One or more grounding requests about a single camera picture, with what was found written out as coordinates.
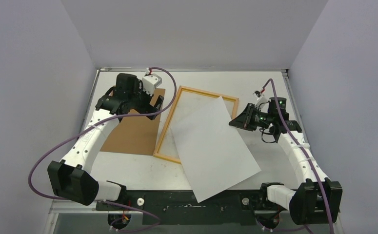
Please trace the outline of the brown cardboard backing board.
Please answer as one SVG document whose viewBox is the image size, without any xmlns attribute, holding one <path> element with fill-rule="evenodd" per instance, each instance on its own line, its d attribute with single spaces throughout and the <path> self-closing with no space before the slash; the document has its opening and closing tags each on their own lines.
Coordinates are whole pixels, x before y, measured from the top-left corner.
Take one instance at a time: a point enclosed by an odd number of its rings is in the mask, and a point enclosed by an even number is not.
<svg viewBox="0 0 378 234">
<path fill-rule="evenodd" d="M 148 117 L 125 117 L 107 135 L 102 152 L 152 155 L 156 146 L 161 115 L 151 120 Z"/>
</svg>

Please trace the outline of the printed building photo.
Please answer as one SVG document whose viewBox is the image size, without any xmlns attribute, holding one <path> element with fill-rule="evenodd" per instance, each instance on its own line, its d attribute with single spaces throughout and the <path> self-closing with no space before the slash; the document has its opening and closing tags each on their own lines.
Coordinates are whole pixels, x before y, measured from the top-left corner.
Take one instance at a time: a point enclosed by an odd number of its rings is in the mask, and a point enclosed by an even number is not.
<svg viewBox="0 0 378 234">
<path fill-rule="evenodd" d="M 171 127 L 184 173 L 201 203 L 254 176 L 260 166 L 236 128 L 222 97 Z"/>
</svg>

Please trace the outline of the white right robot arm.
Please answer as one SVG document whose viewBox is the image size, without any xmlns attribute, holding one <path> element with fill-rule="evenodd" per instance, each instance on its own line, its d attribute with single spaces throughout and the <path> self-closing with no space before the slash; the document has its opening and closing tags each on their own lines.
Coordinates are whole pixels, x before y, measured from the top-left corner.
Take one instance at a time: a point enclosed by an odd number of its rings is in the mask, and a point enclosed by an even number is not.
<svg viewBox="0 0 378 234">
<path fill-rule="evenodd" d="M 229 125 L 247 131 L 259 130 L 271 135 L 288 158 L 299 183 L 289 189 L 280 182 L 262 183 L 259 207 L 270 209 L 279 205 L 289 211 L 297 225 L 334 224 L 338 218 L 343 189 L 319 167 L 305 142 L 302 128 L 289 119 L 284 97 L 261 96 L 257 104 L 249 103 Z"/>
</svg>

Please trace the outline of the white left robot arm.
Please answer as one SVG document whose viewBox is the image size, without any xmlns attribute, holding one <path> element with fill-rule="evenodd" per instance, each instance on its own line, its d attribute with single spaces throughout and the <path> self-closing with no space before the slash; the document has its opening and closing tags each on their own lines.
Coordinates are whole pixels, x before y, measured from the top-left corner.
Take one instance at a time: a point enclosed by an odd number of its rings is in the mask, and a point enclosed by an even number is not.
<svg viewBox="0 0 378 234">
<path fill-rule="evenodd" d="M 110 133 L 121 122 L 122 115 L 131 110 L 149 119 L 155 119 L 164 97 L 158 96 L 155 105 L 150 102 L 154 91 L 162 83 L 161 77 L 146 74 L 138 78 L 132 74 L 119 73 L 115 86 L 111 87 L 96 103 L 85 134 L 60 161 L 51 161 L 47 168 L 54 195 L 89 205 L 97 200 L 108 200 L 115 210 L 127 205 L 127 195 L 121 191 L 125 186 L 110 181 L 97 181 L 91 169 Z"/>
</svg>

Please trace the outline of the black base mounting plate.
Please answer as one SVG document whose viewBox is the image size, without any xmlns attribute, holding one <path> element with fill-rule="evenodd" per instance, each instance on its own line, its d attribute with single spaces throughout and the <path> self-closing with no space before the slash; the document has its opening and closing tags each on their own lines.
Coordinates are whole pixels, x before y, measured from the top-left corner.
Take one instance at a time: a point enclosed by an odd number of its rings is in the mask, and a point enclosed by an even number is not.
<svg viewBox="0 0 378 234">
<path fill-rule="evenodd" d="M 205 201 L 197 202 L 192 191 L 129 190 L 113 205 L 99 201 L 96 210 L 114 212 L 110 220 L 134 218 L 130 208 L 144 210 L 144 225 L 218 225 L 238 223 L 254 225 L 256 218 L 272 223 L 284 211 L 267 201 L 261 190 L 226 190 Z"/>
</svg>

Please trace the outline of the aluminium front rail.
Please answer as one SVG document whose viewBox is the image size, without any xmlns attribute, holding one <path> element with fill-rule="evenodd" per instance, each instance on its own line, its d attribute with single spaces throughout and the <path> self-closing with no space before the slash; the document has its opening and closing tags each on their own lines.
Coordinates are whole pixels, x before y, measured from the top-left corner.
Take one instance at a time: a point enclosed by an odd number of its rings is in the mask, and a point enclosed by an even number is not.
<svg viewBox="0 0 378 234">
<path fill-rule="evenodd" d="M 274 210 L 275 204 L 266 200 L 262 190 L 227 190 L 205 201 L 198 203 L 192 191 L 127 191 L 127 197 L 116 204 L 131 204 L 136 209 L 145 210 L 159 215 L 162 213 L 200 210 L 205 212 L 223 212 L 231 208 L 234 211 L 246 211 L 248 204 L 255 210 Z M 73 201 L 54 201 L 51 206 L 53 213 L 90 213 L 105 212 L 119 214 L 131 212 L 129 208 L 94 201 L 90 205 L 82 205 Z"/>
</svg>

